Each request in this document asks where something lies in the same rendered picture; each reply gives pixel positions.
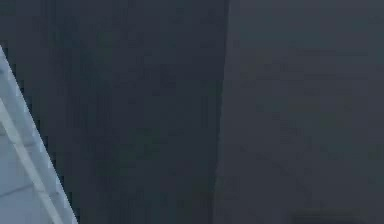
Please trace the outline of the white panelled room door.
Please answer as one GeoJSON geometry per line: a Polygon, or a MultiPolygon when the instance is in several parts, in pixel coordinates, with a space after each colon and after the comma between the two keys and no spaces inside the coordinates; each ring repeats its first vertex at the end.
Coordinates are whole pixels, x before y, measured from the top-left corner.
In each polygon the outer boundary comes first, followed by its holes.
{"type": "Polygon", "coordinates": [[[2,47],[0,224],[79,224],[2,47]]]}

